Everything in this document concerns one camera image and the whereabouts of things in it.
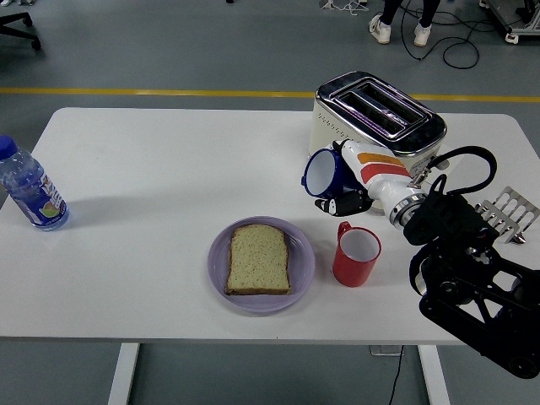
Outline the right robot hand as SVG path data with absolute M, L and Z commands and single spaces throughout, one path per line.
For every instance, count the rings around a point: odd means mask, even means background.
M 353 140 L 334 141 L 315 152 L 302 184 L 315 205 L 334 217 L 362 213 L 379 203 L 393 224 L 426 198 L 388 148 Z

